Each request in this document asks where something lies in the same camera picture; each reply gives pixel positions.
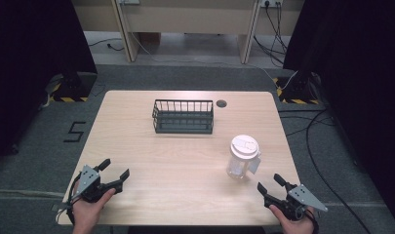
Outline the white wall socket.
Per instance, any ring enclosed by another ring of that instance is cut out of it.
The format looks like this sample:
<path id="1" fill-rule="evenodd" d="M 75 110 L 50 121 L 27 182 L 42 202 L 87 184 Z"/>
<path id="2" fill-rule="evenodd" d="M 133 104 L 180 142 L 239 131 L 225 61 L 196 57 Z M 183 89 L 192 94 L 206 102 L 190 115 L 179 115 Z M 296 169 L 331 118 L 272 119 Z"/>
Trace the white wall socket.
<path id="1" fill-rule="evenodd" d="M 280 8 L 283 5 L 283 0 L 260 0 L 262 8 Z"/>

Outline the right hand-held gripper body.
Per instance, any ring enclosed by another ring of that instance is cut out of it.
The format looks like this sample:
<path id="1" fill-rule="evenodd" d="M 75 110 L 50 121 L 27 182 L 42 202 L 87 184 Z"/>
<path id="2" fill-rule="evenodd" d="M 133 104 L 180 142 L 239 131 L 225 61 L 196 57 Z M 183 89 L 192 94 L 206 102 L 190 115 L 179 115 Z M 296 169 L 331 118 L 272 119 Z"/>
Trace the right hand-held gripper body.
<path id="1" fill-rule="evenodd" d="M 282 211 L 284 216 L 289 220 L 301 220 L 308 207 L 318 211 L 326 212 L 328 208 L 314 196 L 303 184 L 297 185 L 296 188 L 287 192 L 284 200 L 273 197 L 273 204 Z"/>

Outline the clear plastic jar white lid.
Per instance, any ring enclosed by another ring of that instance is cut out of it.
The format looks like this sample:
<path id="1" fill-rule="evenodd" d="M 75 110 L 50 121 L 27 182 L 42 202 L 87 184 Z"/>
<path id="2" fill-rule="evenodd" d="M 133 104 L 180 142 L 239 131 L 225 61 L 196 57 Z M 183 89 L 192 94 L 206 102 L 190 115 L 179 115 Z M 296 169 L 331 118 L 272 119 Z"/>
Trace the clear plastic jar white lid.
<path id="1" fill-rule="evenodd" d="M 247 172 L 255 174 L 261 162 L 257 141 L 247 135 L 235 136 L 230 143 L 230 159 L 226 172 L 230 177 L 242 179 Z"/>

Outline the black wire basket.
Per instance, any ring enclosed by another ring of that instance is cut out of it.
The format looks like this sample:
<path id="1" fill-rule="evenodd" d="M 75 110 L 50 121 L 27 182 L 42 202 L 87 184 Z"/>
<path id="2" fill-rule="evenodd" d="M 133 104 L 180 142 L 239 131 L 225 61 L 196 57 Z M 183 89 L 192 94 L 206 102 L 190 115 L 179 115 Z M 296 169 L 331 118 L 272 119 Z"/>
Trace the black wire basket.
<path id="1" fill-rule="evenodd" d="M 206 99 L 155 99 L 153 127 L 156 134 L 211 134 L 214 103 Z"/>

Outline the beige desk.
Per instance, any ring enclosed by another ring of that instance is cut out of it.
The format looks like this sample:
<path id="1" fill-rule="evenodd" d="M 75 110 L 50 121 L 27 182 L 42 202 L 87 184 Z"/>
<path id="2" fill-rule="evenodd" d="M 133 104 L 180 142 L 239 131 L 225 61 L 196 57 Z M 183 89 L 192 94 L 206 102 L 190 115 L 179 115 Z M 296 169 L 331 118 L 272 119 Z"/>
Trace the beige desk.
<path id="1" fill-rule="evenodd" d="M 86 31 L 122 36 L 127 61 L 137 59 L 138 34 L 203 33 L 237 37 L 240 61 L 249 61 L 254 37 L 293 34 L 305 0 L 283 0 L 280 8 L 262 8 L 260 0 L 71 0 Z"/>

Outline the person's right hand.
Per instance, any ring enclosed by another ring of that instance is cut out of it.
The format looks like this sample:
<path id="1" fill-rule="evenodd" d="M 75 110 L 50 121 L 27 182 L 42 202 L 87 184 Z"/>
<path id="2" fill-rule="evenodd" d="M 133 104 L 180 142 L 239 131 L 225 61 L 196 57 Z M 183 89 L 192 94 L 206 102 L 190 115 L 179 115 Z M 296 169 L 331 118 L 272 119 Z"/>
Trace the person's right hand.
<path id="1" fill-rule="evenodd" d="M 279 220 L 283 229 L 283 234 L 313 234 L 315 227 L 310 218 L 305 216 L 301 220 L 292 221 L 287 219 L 282 211 L 274 205 L 270 205 L 269 210 L 272 211 Z"/>

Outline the person's left hand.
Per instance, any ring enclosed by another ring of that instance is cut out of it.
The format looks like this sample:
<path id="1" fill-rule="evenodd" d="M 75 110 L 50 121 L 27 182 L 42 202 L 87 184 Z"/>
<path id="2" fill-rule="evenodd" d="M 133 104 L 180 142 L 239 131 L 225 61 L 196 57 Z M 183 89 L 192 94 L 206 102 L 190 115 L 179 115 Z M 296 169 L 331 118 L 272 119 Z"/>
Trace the person's left hand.
<path id="1" fill-rule="evenodd" d="M 106 191 L 95 203 L 77 201 L 73 205 L 75 224 L 72 234 L 93 234 L 99 222 L 101 210 L 114 194 L 115 189 L 112 188 Z"/>

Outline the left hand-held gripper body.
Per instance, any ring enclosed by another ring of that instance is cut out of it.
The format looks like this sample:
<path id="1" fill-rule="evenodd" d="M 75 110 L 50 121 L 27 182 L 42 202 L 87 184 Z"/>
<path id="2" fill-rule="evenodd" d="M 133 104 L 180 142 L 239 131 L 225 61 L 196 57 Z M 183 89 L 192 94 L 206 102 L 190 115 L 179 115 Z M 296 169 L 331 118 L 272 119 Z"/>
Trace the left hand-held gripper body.
<path id="1" fill-rule="evenodd" d="M 85 165 L 71 184 L 70 201 L 83 199 L 89 203 L 97 202 L 106 192 L 105 185 L 107 184 L 100 182 L 99 172 Z"/>

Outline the black curtain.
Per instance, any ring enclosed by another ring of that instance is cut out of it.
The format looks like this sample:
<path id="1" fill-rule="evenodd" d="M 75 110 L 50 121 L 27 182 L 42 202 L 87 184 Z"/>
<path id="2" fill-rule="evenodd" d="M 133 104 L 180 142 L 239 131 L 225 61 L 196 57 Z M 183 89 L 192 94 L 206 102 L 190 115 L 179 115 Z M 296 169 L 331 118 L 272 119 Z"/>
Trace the black curtain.
<path id="1" fill-rule="evenodd" d="M 0 0 L 0 157 L 51 79 L 97 71 L 71 0 Z"/>
<path id="2" fill-rule="evenodd" d="M 320 76 L 395 219 L 395 0 L 304 0 L 284 66 Z"/>

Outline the black stand base hazard tape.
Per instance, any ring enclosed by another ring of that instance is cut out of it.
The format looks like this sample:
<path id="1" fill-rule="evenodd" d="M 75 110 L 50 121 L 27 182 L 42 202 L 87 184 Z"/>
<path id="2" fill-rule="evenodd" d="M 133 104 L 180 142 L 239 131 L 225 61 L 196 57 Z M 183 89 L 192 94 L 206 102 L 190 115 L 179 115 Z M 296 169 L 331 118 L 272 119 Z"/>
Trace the black stand base hazard tape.
<path id="1" fill-rule="evenodd" d="M 318 104 L 319 99 L 313 91 L 309 79 L 298 79 L 296 72 L 290 76 L 273 78 L 277 97 L 284 103 Z"/>
<path id="2" fill-rule="evenodd" d="M 97 78 L 96 73 L 90 72 L 79 72 L 74 79 L 56 78 L 53 89 L 49 93 L 49 101 L 87 101 Z"/>

